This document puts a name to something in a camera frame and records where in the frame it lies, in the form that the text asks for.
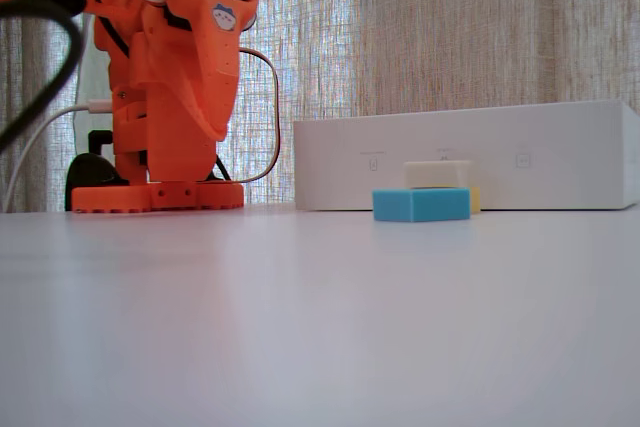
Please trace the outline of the orange gripper black servo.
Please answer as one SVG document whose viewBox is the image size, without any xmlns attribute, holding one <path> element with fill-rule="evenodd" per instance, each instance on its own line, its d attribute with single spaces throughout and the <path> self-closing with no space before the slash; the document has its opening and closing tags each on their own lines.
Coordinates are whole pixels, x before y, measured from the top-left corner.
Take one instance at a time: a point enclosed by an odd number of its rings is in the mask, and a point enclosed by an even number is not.
<svg viewBox="0 0 640 427">
<path fill-rule="evenodd" d="M 101 0 L 94 7 L 124 33 L 141 16 L 142 30 L 130 45 L 131 85 L 165 88 L 209 139 L 224 140 L 238 85 L 240 34 L 258 0 Z M 191 31 L 170 26 L 164 8 L 187 20 Z"/>
</svg>

